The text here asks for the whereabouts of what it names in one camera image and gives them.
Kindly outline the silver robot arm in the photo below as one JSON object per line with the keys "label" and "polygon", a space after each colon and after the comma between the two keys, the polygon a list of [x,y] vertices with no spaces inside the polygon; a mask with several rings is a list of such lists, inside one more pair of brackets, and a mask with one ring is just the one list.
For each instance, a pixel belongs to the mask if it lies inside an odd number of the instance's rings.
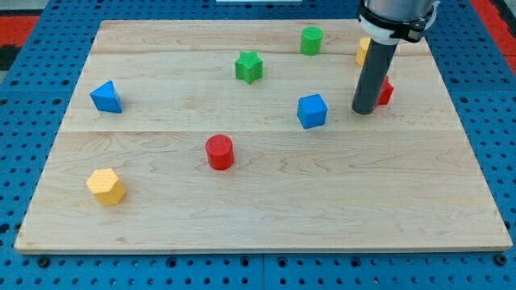
{"label": "silver robot arm", "polygon": [[417,43],[435,22],[439,4],[438,0],[361,0],[358,19],[376,43]]}

